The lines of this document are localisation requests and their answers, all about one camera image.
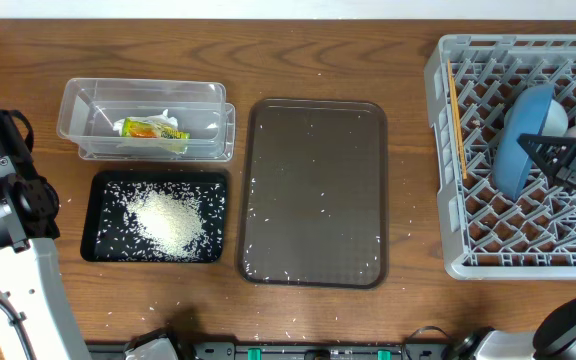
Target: plastic tray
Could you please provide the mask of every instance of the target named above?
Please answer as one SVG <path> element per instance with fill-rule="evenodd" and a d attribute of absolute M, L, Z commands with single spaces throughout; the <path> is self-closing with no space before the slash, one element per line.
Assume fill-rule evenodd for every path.
<path fill-rule="evenodd" d="M 446 60 L 455 76 L 467 180 L 459 176 Z M 533 167 L 517 202 L 492 184 L 503 116 L 527 87 L 555 85 L 576 114 L 576 35 L 446 35 L 424 70 L 439 157 L 446 271 L 456 279 L 576 279 L 576 193 Z"/>
<path fill-rule="evenodd" d="M 147 238 L 128 230 L 135 223 L 126 222 L 122 199 L 139 197 L 144 185 L 154 185 L 176 197 L 191 191 L 199 199 L 205 237 L 193 244 L 194 256 L 165 255 L 156 251 Z M 102 262 L 214 262 L 223 246 L 226 190 L 226 178 L 216 173 L 101 172 L 93 178 L 90 189 L 81 256 L 86 261 Z"/>
<path fill-rule="evenodd" d="M 219 83 L 72 79 L 64 91 L 57 134 L 78 144 L 86 160 L 228 161 L 235 109 L 225 101 L 226 89 Z M 113 131 L 117 120 L 164 110 L 178 119 L 180 131 L 190 133 L 189 140 L 126 138 Z"/>
<path fill-rule="evenodd" d="M 251 112 L 238 268 L 252 282 L 368 289 L 388 271 L 386 116 L 268 99 Z"/>

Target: black tray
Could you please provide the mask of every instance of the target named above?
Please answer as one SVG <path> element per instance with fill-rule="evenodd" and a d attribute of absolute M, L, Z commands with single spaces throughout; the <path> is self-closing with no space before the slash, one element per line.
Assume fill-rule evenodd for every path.
<path fill-rule="evenodd" d="M 121 194 L 140 194 L 136 184 L 152 184 L 178 196 L 182 187 L 199 199 L 199 213 L 206 236 L 197 243 L 195 256 L 171 257 L 152 248 L 149 239 L 126 231 L 126 207 L 111 187 Z M 97 174 L 90 189 L 88 213 L 81 241 L 86 261 L 210 263 L 221 256 L 226 217 L 226 178 L 216 173 L 105 171 Z"/>
<path fill-rule="evenodd" d="M 386 116 L 268 99 L 251 112 L 238 268 L 251 282 L 369 289 L 388 272 Z"/>

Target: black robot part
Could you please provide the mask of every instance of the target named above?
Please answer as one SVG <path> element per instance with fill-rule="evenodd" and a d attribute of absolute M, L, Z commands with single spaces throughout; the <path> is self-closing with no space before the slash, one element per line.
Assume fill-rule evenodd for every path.
<path fill-rule="evenodd" d="M 22 138 L 13 118 L 28 129 Z M 19 111 L 0 110 L 0 247 L 26 247 L 29 238 L 57 238 L 59 199 L 37 174 L 31 151 L 34 134 Z"/>
<path fill-rule="evenodd" d="M 523 134 L 517 141 L 554 185 L 576 190 L 576 138 Z"/>

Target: white wall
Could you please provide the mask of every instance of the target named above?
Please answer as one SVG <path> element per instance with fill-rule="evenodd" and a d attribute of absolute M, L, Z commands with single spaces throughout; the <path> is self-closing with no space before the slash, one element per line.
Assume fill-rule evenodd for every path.
<path fill-rule="evenodd" d="M 0 18 L 576 20 L 576 0 L 0 0 Z"/>

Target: brown tray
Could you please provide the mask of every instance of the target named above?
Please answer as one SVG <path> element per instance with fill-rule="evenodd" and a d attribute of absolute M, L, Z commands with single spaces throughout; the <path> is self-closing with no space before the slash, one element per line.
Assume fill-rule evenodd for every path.
<path fill-rule="evenodd" d="M 238 269 L 252 282 L 369 289 L 388 270 L 386 116 L 268 99 L 251 112 Z"/>

